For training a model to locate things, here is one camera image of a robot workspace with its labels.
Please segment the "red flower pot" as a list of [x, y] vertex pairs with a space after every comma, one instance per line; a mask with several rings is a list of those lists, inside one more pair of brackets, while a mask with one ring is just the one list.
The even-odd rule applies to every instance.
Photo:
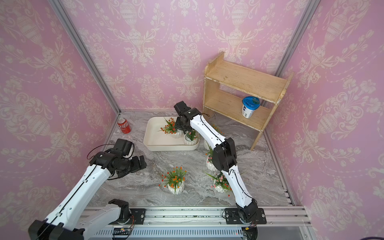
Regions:
[[176, 121], [173, 118], [164, 118], [164, 120], [166, 125], [161, 128], [161, 132], [175, 139], [181, 138], [183, 136], [183, 132], [176, 128]]

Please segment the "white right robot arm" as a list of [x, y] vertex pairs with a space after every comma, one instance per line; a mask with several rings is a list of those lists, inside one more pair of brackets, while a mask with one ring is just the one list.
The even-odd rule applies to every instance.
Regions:
[[197, 131], [213, 149], [213, 165], [226, 177], [235, 196], [239, 216], [245, 223], [257, 220], [257, 201], [244, 184], [237, 165], [235, 142], [217, 132], [196, 108], [188, 107], [181, 101], [174, 105], [178, 114], [176, 129], [186, 132]]

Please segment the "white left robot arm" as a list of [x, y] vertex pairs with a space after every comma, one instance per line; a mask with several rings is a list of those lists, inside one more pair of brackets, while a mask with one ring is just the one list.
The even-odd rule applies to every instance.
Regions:
[[134, 143], [118, 139], [115, 145], [90, 158], [85, 173], [47, 217], [28, 229], [31, 240], [88, 240], [110, 223], [135, 224], [129, 203], [113, 199], [100, 211], [81, 221], [95, 193], [107, 180], [116, 180], [147, 167], [143, 156], [134, 156]]

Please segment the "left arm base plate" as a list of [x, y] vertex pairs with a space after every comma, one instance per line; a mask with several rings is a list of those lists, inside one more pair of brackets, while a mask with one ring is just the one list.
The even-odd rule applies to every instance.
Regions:
[[116, 222], [120, 225], [143, 225], [145, 220], [146, 209], [134, 208], [121, 211]]

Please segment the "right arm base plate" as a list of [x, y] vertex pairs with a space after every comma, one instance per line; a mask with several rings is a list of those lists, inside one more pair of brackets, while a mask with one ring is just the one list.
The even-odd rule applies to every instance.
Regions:
[[256, 215], [250, 222], [242, 220], [237, 208], [226, 208], [222, 212], [222, 218], [226, 220], [227, 225], [265, 225], [267, 223], [266, 214], [261, 208], [256, 211]]

